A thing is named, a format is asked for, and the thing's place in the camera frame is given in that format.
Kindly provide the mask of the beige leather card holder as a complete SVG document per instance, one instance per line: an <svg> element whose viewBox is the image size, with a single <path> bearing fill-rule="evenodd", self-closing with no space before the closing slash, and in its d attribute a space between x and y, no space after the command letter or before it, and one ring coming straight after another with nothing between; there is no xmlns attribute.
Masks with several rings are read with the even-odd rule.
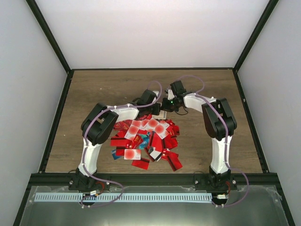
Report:
<svg viewBox="0 0 301 226"><path fill-rule="evenodd" d="M158 119L158 120L165 120L167 116L166 111L160 111L159 115L152 115L152 118Z"/></svg>

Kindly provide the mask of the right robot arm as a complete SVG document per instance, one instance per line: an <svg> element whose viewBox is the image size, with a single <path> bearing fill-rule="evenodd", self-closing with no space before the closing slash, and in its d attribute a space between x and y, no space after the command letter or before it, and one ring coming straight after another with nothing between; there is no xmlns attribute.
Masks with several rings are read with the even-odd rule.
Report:
<svg viewBox="0 0 301 226"><path fill-rule="evenodd" d="M176 112L183 107L203 114L206 132L212 139L212 161L208 180L213 189L221 189L230 180L230 143L237 128L237 121L227 99L188 92L181 81L171 83L166 94L167 97L162 101L162 110Z"/></svg>

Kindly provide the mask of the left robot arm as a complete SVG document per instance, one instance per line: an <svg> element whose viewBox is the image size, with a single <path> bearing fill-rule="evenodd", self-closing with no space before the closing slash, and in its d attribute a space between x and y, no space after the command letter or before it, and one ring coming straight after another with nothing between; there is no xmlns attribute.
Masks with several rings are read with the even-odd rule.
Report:
<svg viewBox="0 0 301 226"><path fill-rule="evenodd" d="M98 103L82 122L83 152L75 177L75 188L91 190L96 185L97 159L103 143L109 138L114 125L125 120L137 120L150 114L159 114L161 91L146 89L142 96L119 106Z"/></svg>

